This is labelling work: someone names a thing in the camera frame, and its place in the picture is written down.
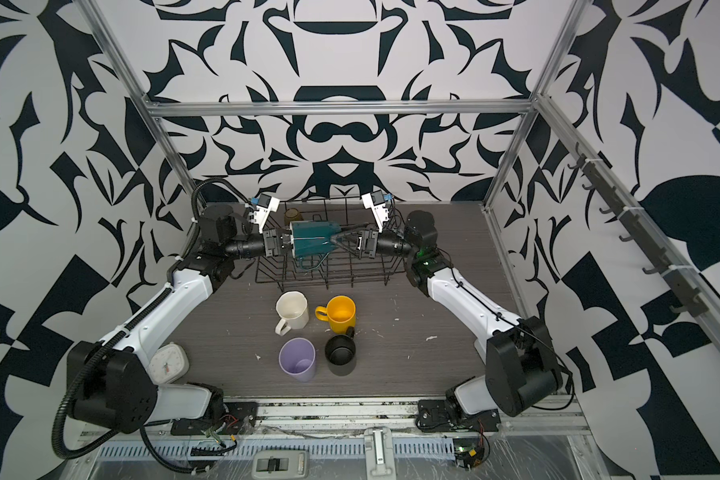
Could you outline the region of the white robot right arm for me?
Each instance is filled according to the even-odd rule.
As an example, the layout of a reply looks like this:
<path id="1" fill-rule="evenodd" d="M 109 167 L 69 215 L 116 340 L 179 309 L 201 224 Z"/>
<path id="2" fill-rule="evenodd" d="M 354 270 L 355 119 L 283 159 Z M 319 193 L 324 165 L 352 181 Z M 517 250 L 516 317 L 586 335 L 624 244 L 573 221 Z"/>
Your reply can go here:
<path id="1" fill-rule="evenodd" d="M 330 242 L 357 257 L 402 259 L 411 285 L 475 335 L 485 373 L 447 394 L 454 416 L 499 410 L 514 417 L 563 388 L 564 368 L 545 323 L 501 307 L 467 281 L 438 246 L 432 214 L 415 210 L 397 230 L 344 228 Z"/>

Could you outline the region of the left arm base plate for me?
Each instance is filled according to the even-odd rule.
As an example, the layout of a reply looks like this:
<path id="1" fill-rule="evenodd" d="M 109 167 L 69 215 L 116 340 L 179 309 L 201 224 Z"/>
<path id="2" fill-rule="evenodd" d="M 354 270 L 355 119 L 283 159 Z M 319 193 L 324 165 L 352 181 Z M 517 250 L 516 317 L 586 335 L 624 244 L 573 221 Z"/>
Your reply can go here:
<path id="1" fill-rule="evenodd" d="M 182 418 L 172 423 L 173 436 L 203 435 L 213 430 L 219 435 L 235 435 L 256 425 L 258 403 L 233 401 L 214 403 L 197 419 Z"/>

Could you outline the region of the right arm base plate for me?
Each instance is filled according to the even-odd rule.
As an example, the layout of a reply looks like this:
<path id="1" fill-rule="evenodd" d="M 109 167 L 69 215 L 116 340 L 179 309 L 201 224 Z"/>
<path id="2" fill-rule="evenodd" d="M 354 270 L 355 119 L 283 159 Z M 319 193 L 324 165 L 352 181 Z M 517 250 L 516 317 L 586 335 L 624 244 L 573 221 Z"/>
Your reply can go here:
<path id="1" fill-rule="evenodd" d="M 416 428 L 425 433 L 497 432 L 500 423 L 499 411 L 496 409 L 467 415 L 450 400 L 419 400 L 414 419 Z"/>

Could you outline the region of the amber textured glass cup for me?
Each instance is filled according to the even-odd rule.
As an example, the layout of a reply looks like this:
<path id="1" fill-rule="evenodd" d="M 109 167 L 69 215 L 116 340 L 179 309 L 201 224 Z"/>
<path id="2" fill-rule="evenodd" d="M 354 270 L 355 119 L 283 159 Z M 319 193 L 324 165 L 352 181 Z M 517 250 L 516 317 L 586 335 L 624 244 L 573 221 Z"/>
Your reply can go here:
<path id="1" fill-rule="evenodd" d="M 289 208 L 284 213 L 284 223 L 289 227 L 293 222 L 303 221 L 302 213 L 296 208 Z"/>

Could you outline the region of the green mug white inside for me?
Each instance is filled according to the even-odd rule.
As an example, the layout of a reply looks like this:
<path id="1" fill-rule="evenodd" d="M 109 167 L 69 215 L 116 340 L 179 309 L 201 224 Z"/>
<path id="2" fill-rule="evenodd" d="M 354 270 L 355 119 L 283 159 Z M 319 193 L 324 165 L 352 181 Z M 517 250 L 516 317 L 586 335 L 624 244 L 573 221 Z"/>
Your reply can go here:
<path id="1" fill-rule="evenodd" d="M 319 269 L 335 250 L 331 237 L 341 226 L 330 221 L 295 221 L 290 224 L 292 256 L 297 272 Z"/>

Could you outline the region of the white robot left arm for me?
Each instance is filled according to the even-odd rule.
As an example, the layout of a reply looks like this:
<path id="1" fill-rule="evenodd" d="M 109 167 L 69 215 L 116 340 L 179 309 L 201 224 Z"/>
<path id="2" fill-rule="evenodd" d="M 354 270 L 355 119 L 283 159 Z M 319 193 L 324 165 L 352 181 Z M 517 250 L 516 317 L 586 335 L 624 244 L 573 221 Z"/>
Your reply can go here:
<path id="1" fill-rule="evenodd" d="M 80 342 L 67 358 L 67 391 L 54 423 L 72 418 L 114 433 L 153 423 L 203 420 L 217 425 L 223 393 L 205 384 L 159 384 L 150 363 L 173 331 L 231 278 L 238 260 L 273 257 L 284 248 L 269 224 L 278 200 L 252 200 L 243 213 L 211 203 L 193 216 L 185 250 L 167 272 L 163 289 L 131 318 L 95 343 Z"/>

